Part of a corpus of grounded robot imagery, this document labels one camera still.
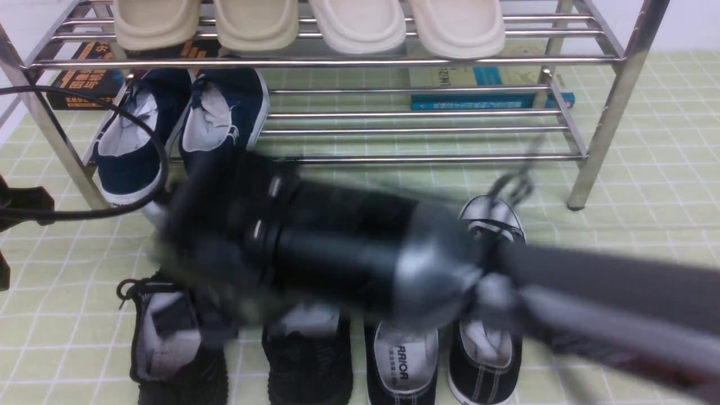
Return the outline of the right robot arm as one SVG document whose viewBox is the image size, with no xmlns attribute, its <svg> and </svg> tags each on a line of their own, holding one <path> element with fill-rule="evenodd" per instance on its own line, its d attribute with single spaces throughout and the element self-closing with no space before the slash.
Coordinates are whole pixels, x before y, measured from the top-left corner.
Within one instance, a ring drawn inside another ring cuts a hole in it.
<svg viewBox="0 0 720 405">
<path fill-rule="evenodd" d="M 480 320 L 718 403 L 718 271 L 471 234 L 434 200 L 205 158 L 170 203 L 160 264 L 245 325 L 313 300 L 406 329 Z"/>
</svg>

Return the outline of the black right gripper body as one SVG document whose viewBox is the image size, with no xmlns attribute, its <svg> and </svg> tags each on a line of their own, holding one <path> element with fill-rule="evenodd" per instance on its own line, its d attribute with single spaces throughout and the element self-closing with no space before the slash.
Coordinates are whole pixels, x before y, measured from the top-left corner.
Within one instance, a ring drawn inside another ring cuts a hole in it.
<svg viewBox="0 0 720 405">
<path fill-rule="evenodd" d="M 268 221 L 293 162 L 252 151 L 197 158 L 159 224 L 154 256 L 170 279 L 190 288 L 201 330 L 218 338 L 279 320 L 296 304 L 272 286 Z"/>
</svg>

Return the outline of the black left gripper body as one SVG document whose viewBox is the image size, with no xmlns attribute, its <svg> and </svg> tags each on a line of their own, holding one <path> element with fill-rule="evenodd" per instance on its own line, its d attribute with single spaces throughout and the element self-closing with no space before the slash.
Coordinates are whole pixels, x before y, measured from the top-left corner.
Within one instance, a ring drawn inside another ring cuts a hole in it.
<svg viewBox="0 0 720 405">
<path fill-rule="evenodd" d="M 43 187 L 12 188 L 1 177 L 2 209 L 54 211 L 55 201 Z M 11 268 L 1 254 L 1 290 L 10 289 Z"/>
</svg>

